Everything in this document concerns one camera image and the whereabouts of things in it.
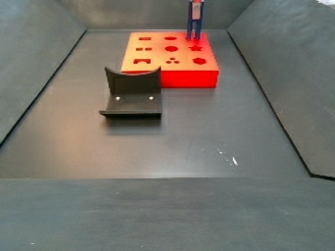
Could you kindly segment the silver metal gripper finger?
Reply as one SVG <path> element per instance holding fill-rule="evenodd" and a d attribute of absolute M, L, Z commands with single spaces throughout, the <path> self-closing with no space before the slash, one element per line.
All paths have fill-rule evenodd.
<path fill-rule="evenodd" d="M 202 18 L 202 7 L 203 7 L 202 1 L 191 2 L 191 18 L 194 20 L 199 20 Z"/>

